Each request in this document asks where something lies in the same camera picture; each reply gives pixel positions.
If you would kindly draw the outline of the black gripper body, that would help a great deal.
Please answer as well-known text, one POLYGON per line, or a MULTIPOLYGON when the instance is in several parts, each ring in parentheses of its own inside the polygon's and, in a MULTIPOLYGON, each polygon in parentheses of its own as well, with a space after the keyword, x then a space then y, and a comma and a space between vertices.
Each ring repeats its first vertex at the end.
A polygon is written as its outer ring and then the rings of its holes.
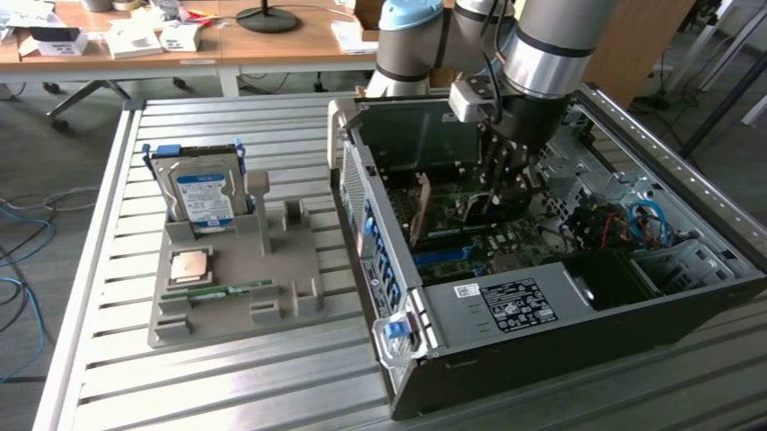
POLYGON ((493 130, 516 144, 542 146, 553 137, 568 108, 568 97, 538 99, 522 94, 501 97, 501 121, 493 130))

